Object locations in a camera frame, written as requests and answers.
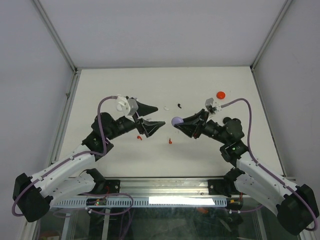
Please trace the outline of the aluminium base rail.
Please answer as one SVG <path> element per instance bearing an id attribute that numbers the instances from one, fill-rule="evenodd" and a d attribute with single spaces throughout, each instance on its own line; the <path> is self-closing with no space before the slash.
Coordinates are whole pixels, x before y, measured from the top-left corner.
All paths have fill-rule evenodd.
<path id="1" fill-rule="evenodd" d="M 133 197 L 178 196 L 207 197 L 209 195 L 208 180 L 222 177 L 109 177 L 120 180 L 120 193 Z"/>

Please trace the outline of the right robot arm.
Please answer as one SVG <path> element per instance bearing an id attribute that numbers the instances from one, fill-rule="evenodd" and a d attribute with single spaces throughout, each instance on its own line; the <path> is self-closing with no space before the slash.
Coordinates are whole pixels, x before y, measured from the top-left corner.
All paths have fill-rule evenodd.
<path id="1" fill-rule="evenodd" d="M 239 119 L 225 117 L 219 125 L 202 109 L 190 117 L 176 116 L 171 124 L 190 138 L 204 135 L 222 143 L 221 156 L 233 166 L 224 175 L 226 192 L 250 196 L 271 211 L 291 235 L 318 228 L 320 213 L 313 190 L 306 184 L 295 184 L 254 158 L 250 146 L 242 141 L 245 134 Z"/>

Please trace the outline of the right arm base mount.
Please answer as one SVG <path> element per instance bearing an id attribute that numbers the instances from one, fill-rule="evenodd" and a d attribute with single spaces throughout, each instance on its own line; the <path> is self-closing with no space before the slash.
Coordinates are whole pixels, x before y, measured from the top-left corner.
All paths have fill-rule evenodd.
<path id="1" fill-rule="evenodd" d="M 223 195 L 230 198 L 233 192 L 231 183 L 225 179 L 209 179 L 207 186 L 209 195 Z"/>

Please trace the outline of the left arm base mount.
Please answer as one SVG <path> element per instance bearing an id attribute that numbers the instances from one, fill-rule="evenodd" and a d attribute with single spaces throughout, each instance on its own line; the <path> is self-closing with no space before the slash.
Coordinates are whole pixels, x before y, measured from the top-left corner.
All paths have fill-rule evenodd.
<path id="1" fill-rule="evenodd" d="M 119 179 L 104 179 L 101 182 L 98 182 L 91 191 L 83 193 L 82 195 L 89 196 L 106 196 L 108 194 L 115 194 L 120 192 L 120 183 Z"/>

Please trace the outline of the aluminium frame post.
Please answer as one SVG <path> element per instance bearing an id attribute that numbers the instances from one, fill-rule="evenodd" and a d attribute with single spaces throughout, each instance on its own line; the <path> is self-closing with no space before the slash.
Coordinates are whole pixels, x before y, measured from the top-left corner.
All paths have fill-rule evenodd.
<path id="1" fill-rule="evenodd" d="M 53 42 L 57 46 L 59 52 L 61 53 L 62 57 L 66 61 L 67 65 L 71 69 L 73 73 L 77 72 L 77 67 L 72 60 L 70 54 L 68 53 L 65 45 L 62 42 L 62 39 L 60 38 L 55 26 L 53 25 L 53 22 L 51 21 L 47 11 L 45 10 L 43 4 L 40 0 L 31 0 L 31 3 L 33 7 L 35 8 L 36 12 L 38 13 L 39 17 L 41 18 L 45 28 L 47 29 L 49 35 L 51 36 Z"/>
<path id="2" fill-rule="evenodd" d="M 255 68 L 257 67 L 258 63 L 260 62 L 261 58 L 263 57 L 264 52 L 266 51 L 268 45 L 270 44 L 272 38 L 274 37 L 274 35 L 276 34 L 276 31 L 278 29 L 278 27 L 280 26 L 280 24 L 282 23 L 282 20 L 284 19 L 284 17 L 286 16 L 289 8 L 291 7 L 292 3 L 294 1 L 293 0 L 285 0 L 280 11 L 278 12 L 275 20 L 272 23 L 271 28 L 269 29 L 265 39 L 263 40 L 263 43 L 261 45 L 261 47 L 259 48 L 252 64 L 250 65 L 250 69 L 252 72 L 255 71 Z"/>

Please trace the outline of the purple charging case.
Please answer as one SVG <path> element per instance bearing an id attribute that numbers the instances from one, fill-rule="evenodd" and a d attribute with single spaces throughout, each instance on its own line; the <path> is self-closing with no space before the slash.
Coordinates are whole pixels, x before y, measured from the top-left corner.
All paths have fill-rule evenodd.
<path id="1" fill-rule="evenodd" d="M 183 120 L 183 118 L 181 118 L 181 117 L 179 117 L 179 116 L 175 116 L 175 117 L 173 117 L 172 120 L 171 120 L 171 124 L 172 124 L 173 126 L 178 125 L 178 124 L 182 124 L 182 123 L 184 123 L 184 120 Z"/>

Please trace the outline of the orange round case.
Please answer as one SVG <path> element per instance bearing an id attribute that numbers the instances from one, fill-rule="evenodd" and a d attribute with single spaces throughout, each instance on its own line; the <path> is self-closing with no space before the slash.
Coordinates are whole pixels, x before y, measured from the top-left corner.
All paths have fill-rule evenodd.
<path id="1" fill-rule="evenodd" d="M 225 99 L 225 97 L 226 97 L 226 93 L 223 92 L 223 91 L 219 91 L 219 92 L 217 92 L 216 97 L 217 97 L 219 100 L 223 100 L 223 99 Z"/>

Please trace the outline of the left aluminium frame post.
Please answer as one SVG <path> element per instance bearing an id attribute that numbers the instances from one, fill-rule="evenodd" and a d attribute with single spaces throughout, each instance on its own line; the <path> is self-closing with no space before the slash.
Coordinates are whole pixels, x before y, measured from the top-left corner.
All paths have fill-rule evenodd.
<path id="1" fill-rule="evenodd" d="M 31 0 L 31 3 L 33 7 L 35 8 L 36 12 L 38 13 L 39 17 L 41 18 L 45 28 L 47 29 L 49 35 L 51 36 L 53 42 L 57 46 L 59 52 L 61 53 L 62 57 L 66 61 L 67 65 L 71 69 L 73 73 L 77 72 L 77 67 L 72 60 L 70 54 L 68 53 L 65 45 L 62 42 L 62 39 L 60 38 L 55 26 L 53 25 L 53 22 L 51 21 L 47 11 L 45 10 L 43 4 L 40 0 Z"/>

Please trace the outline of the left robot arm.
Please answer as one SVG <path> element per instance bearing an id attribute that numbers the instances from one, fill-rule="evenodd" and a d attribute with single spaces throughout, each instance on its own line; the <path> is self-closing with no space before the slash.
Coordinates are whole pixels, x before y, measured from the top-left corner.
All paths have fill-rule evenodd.
<path id="1" fill-rule="evenodd" d="M 158 111 L 156 106 L 140 103 L 133 97 L 107 96 L 97 106 L 91 133 L 69 156 L 27 176 L 20 174 L 14 183 L 11 213 L 29 222 L 41 219 L 57 203 L 76 195 L 94 196 L 103 192 L 106 180 L 93 163 L 114 147 L 111 142 L 130 131 L 151 137 L 164 121 L 143 117 Z"/>

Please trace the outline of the right aluminium frame post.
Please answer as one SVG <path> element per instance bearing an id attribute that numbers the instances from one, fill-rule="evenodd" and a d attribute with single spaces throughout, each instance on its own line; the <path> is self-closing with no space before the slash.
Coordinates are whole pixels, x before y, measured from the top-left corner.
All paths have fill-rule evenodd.
<path id="1" fill-rule="evenodd" d="M 278 27 L 280 26 L 280 24 L 282 23 L 282 20 L 284 19 L 284 17 L 286 16 L 289 8 L 291 7 L 292 3 L 294 1 L 293 0 L 285 0 L 280 11 L 278 12 L 275 20 L 272 23 L 271 28 L 269 29 L 265 39 L 263 40 L 263 43 L 261 45 L 261 47 L 259 48 L 252 64 L 250 65 L 250 69 L 252 72 L 255 71 L 255 68 L 257 67 L 258 63 L 260 62 L 261 58 L 263 57 L 264 52 L 266 51 L 268 45 L 270 44 L 272 38 L 274 37 L 274 35 L 276 34 L 276 31 L 278 29 Z"/>

